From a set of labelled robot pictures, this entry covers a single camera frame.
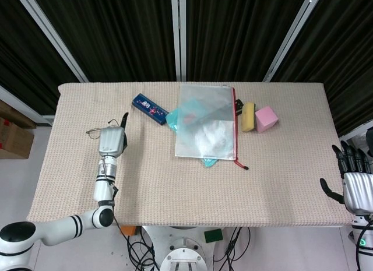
black robotic fingers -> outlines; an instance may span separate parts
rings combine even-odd
[[[341,141],[343,153],[341,150],[333,145],[333,151],[336,153],[338,159],[338,166],[341,177],[347,172],[361,172],[371,174],[371,168],[367,155],[360,149],[349,146],[345,141]]]
[[[333,192],[329,186],[328,186],[328,183],[325,181],[325,179],[321,178],[320,179],[320,184],[321,184],[321,188],[322,190],[324,191],[324,193],[334,199],[335,201],[338,201],[340,204],[344,204],[344,199],[343,199],[343,196],[341,194],[338,194],[336,192]]]

teal plastic bag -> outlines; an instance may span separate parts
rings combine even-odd
[[[178,109],[175,109],[174,111],[166,115],[167,124],[175,133],[177,133],[177,118],[178,118]],[[215,164],[215,162],[218,161],[218,159],[201,159],[201,160],[205,164],[206,167],[211,167],[212,165]]]
[[[175,156],[235,160],[234,90],[180,85]]]

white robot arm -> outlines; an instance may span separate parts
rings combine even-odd
[[[81,215],[45,223],[28,221],[12,223],[0,230],[0,271],[31,270],[28,267],[31,248],[37,240],[47,246],[80,237],[87,229],[108,227],[114,219],[114,198],[117,193],[115,174],[117,157],[127,147],[125,125],[128,113],[123,116],[121,126],[101,129],[94,199],[96,210]]]
[[[333,145],[337,155],[343,184],[343,196],[332,192],[324,179],[321,187],[326,195],[355,215],[351,222],[353,239],[356,244],[356,264],[358,271],[373,269],[373,174],[365,153],[355,150],[342,141],[341,150]]]

pink sponge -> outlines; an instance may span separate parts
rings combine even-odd
[[[266,106],[261,108],[259,111],[255,112],[256,117],[256,130],[259,133],[271,128],[279,120],[275,112],[271,107]]]

table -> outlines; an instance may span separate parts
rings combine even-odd
[[[143,93],[167,111],[180,83],[67,83],[61,93],[29,221],[94,209],[98,140],[85,132],[129,111],[128,147],[118,159],[115,215],[121,224],[160,226],[338,226],[352,216],[319,179],[342,192],[332,144],[339,144],[321,83],[216,83],[237,98],[270,105],[279,122],[239,131],[238,156],[205,168],[174,156],[175,134],[131,106]]]

